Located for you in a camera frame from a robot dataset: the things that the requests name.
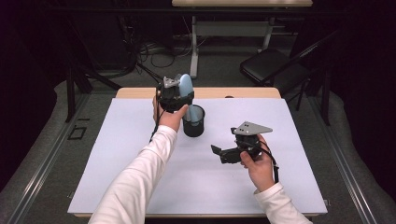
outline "black chair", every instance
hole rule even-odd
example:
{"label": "black chair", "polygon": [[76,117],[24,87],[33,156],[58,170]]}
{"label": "black chair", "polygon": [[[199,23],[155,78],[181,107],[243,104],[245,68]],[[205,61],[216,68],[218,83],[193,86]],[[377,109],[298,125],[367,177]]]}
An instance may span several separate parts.
{"label": "black chair", "polygon": [[335,31],[327,35],[292,58],[277,49],[265,49],[257,55],[241,62],[239,70],[243,75],[251,79],[256,86],[277,88],[282,97],[287,92],[294,90],[298,85],[301,85],[299,92],[287,100],[289,102],[299,96],[296,106],[296,110],[299,110],[306,83],[311,75],[320,69],[330,67],[326,62],[322,62],[319,63],[319,66],[309,69],[299,62],[312,54],[312,52],[328,46],[337,33]]}

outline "white table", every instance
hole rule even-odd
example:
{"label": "white table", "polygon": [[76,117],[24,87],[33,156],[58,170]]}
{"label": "white table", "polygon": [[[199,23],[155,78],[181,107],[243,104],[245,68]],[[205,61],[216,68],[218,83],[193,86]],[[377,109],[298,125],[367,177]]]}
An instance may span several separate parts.
{"label": "white table", "polygon": [[[174,7],[311,7],[311,0],[173,0]],[[264,36],[262,49],[268,48],[274,18],[269,21],[197,21],[192,17],[191,78],[197,78],[198,35]]]}
{"label": "white table", "polygon": [[[193,102],[205,110],[205,131],[190,138],[181,126],[177,147],[152,195],[147,217],[264,216],[253,197],[255,188],[248,170],[240,164],[221,164],[210,147],[235,147],[230,128],[245,120],[274,129],[264,137],[280,166],[280,182],[299,211],[306,216],[327,213],[283,99],[197,98],[199,95]],[[151,100],[113,99],[68,213],[90,216],[113,178],[149,142],[154,128]]]}

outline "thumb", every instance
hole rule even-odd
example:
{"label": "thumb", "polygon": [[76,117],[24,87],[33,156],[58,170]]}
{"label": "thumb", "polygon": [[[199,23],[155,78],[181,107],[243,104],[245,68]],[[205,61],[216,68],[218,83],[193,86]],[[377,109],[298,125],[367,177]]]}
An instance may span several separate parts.
{"label": "thumb", "polygon": [[251,159],[251,157],[246,151],[241,152],[240,157],[241,157],[241,161],[245,164],[245,166],[249,170],[255,167],[256,163],[254,163],[254,160]]}
{"label": "thumb", "polygon": [[183,105],[178,111],[177,111],[177,115],[180,118],[183,118],[183,116],[186,114],[187,110],[189,109],[188,105]]}

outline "table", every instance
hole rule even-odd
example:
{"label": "table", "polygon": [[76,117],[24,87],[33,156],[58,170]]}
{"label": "table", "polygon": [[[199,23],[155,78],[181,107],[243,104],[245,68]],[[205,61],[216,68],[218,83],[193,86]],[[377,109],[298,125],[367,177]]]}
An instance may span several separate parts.
{"label": "table", "polygon": [[[107,111],[68,213],[90,216],[112,179],[149,142],[154,123],[148,114],[152,113],[154,92],[154,88],[120,89]],[[210,148],[235,147],[230,128],[245,120],[274,129],[264,137],[280,166],[279,179],[297,208],[306,216],[327,213],[286,102],[277,89],[195,88],[194,93],[193,103],[206,113],[205,131],[190,138],[180,127],[177,147],[152,195],[147,217],[263,217],[247,170],[239,164],[221,164]],[[224,98],[229,95],[235,98]]]}
{"label": "table", "polygon": [[[173,0],[174,7],[311,7],[311,0]],[[273,31],[274,18],[269,21],[197,21],[192,16],[191,78],[197,78],[198,35],[212,36],[264,36],[262,49],[268,48]]]}

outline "gray carpet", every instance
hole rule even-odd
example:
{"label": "gray carpet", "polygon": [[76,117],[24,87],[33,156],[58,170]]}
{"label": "gray carpet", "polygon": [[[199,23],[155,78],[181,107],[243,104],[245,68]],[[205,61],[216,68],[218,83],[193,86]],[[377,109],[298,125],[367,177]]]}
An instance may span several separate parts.
{"label": "gray carpet", "polygon": [[[239,73],[239,63],[253,55],[262,43],[257,38],[213,38],[206,40],[200,47],[198,78],[193,81],[196,87],[232,87],[252,86]],[[275,36],[271,47],[290,49],[292,37]],[[148,58],[144,65],[161,76],[173,77],[175,74],[189,73],[190,56],[177,57],[174,63],[166,68],[153,66]],[[172,62],[166,55],[155,55],[153,63],[165,65]],[[154,81],[146,74],[134,70],[132,74],[113,79],[125,87],[155,86]],[[90,156],[92,145],[108,110],[115,92],[102,83],[92,80],[94,92],[86,99],[78,116],[71,126],[85,127],[84,137],[80,140],[64,140],[59,146],[59,153],[54,158],[50,172],[43,178],[45,182],[28,204],[24,214],[18,219],[20,223],[86,223],[87,219],[74,217],[66,213],[71,199],[67,196],[76,190],[78,181],[84,171]],[[62,131],[66,118],[65,85],[56,88],[58,104],[48,125],[40,134],[31,152],[26,157],[20,169],[9,181],[0,194],[0,223],[6,223],[18,202],[23,198],[23,191],[30,179],[35,175],[41,162],[46,159],[49,151],[57,141],[56,137]],[[352,200],[350,189],[340,174],[332,154],[331,146],[316,118],[316,109],[310,104],[312,98],[304,97],[300,111],[294,110],[295,102],[290,103],[290,113],[293,116],[297,130],[303,142],[306,155],[311,163],[314,175],[318,181],[323,199],[329,200],[327,215],[314,217],[315,223],[365,223],[362,221],[356,204]],[[337,142],[345,152],[348,164],[354,176],[360,183],[361,190],[372,208],[377,223],[393,223],[396,216],[396,205],[392,199],[375,183],[370,172],[361,162],[350,141],[350,133],[343,110],[342,101],[335,95],[331,97],[330,122]],[[151,219],[147,223],[264,223],[264,220],[251,219]]]}

